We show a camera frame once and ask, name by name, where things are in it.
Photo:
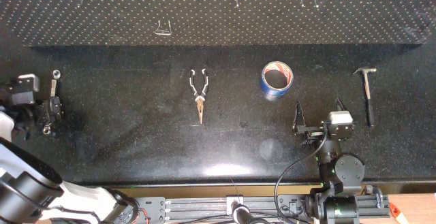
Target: black pegboard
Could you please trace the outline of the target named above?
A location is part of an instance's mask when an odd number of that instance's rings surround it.
[[[423,43],[436,0],[0,0],[26,46]],[[158,20],[172,34],[155,35]]]

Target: hammer head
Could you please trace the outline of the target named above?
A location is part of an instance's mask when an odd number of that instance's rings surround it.
[[[367,74],[367,73],[370,73],[370,72],[376,72],[377,69],[376,68],[370,68],[370,67],[361,67],[361,68],[358,68],[353,74],[355,74],[358,71],[362,71],[363,74]]]

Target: hammer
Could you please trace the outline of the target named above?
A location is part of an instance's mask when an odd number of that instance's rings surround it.
[[[367,95],[368,127],[372,128],[372,127],[374,127],[375,124],[374,124],[373,106],[371,105],[371,93],[369,92],[368,73],[376,72],[377,69],[369,68],[369,67],[361,67],[361,68],[357,69],[353,74],[355,74],[358,71],[362,71],[363,78],[365,80],[365,93]]]

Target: black tabletop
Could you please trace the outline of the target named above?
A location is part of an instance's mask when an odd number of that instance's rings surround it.
[[[343,151],[366,164],[364,181],[436,180],[434,43],[296,46],[69,46],[21,48],[3,55],[3,77],[35,73],[39,97],[51,72],[62,73],[63,128],[35,134],[20,146],[64,180],[87,185],[268,183],[313,151],[292,133],[300,101],[308,126],[336,110],[340,97],[356,123]],[[277,101],[260,88],[271,61],[294,73]],[[369,65],[375,110],[367,127],[362,75]],[[189,71],[206,68],[204,123],[189,90]],[[198,78],[198,87],[202,79]],[[299,163],[286,182],[319,182],[314,160]]]

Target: blue tape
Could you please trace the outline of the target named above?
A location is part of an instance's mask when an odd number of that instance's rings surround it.
[[[271,70],[280,71],[286,77],[287,84],[284,88],[277,89],[277,88],[274,88],[271,85],[269,85],[269,83],[267,83],[267,81],[265,79],[265,73],[267,73]],[[294,81],[294,75],[292,73],[291,68],[288,65],[286,65],[285,63],[282,63],[281,61],[273,61],[273,62],[268,63],[264,67],[264,69],[262,70],[262,78],[260,79],[260,86],[262,87],[262,90],[267,95],[272,95],[274,97],[280,97],[280,96],[284,95],[287,92],[287,90],[291,87],[292,81]]]

